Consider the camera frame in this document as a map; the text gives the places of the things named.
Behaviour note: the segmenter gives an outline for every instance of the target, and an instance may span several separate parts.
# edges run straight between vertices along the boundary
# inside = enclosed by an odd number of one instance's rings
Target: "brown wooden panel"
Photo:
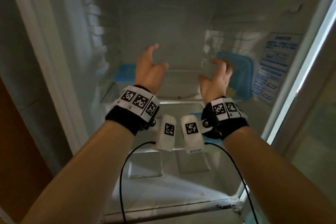
[[[52,179],[0,79],[0,206],[21,221]]]

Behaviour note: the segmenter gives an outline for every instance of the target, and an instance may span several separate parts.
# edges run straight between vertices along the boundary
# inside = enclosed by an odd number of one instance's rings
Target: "forearm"
[[[45,188],[22,223],[99,223],[133,138],[120,124],[105,121]]]
[[[272,224],[336,222],[328,198],[251,128],[233,132],[224,145]]]

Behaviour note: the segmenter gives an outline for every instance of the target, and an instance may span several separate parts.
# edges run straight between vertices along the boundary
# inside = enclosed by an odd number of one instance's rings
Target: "wristband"
[[[241,127],[248,126],[247,115],[243,113],[231,98],[220,97],[208,103],[203,112],[202,120],[208,121],[213,127],[204,133],[208,138],[223,140]]]
[[[159,110],[159,100],[142,86],[124,88],[112,104],[105,120],[113,120],[136,135],[139,130],[147,130]]]

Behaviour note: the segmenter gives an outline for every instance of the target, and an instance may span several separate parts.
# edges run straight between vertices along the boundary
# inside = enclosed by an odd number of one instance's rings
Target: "hand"
[[[158,48],[158,44],[148,46],[138,57],[135,70],[135,84],[145,87],[154,95],[160,90],[166,70],[169,68],[167,62],[153,65],[153,51]]]
[[[216,74],[211,79],[204,75],[198,77],[201,96],[206,104],[226,95],[226,88],[233,72],[233,67],[226,60],[211,59],[210,62],[217,65]]]

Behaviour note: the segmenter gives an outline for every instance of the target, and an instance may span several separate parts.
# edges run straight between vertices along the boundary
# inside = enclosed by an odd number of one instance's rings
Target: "white sensor device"
[[[176,119],[173,116],[164,114],[155,119],[155,126],[149,128],[155,131],[152,146],[154,150],[172,151],[175,145]]]
[[[181,126],[183,130],[184,146],[187,153],[196,153],[204,149],[205,144],[202,133],[212,130],[204,128],[203,122],[198,121],[195,115],[186,115],[181,117]]]

